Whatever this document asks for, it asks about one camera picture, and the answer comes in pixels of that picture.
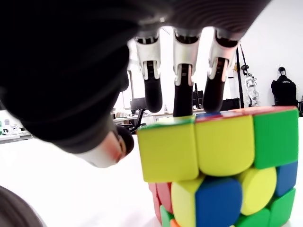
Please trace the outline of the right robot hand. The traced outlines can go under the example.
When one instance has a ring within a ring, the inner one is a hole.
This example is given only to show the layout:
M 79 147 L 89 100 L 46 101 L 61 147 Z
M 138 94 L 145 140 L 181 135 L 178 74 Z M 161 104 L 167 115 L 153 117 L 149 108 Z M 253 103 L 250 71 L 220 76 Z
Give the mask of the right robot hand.
M 128 87 L 127 43 L 173 26 L 243 37 L 267 0 L 3 0 L 0 103 L 37 138 L 96 167 L 134 147 L 110 116 Z

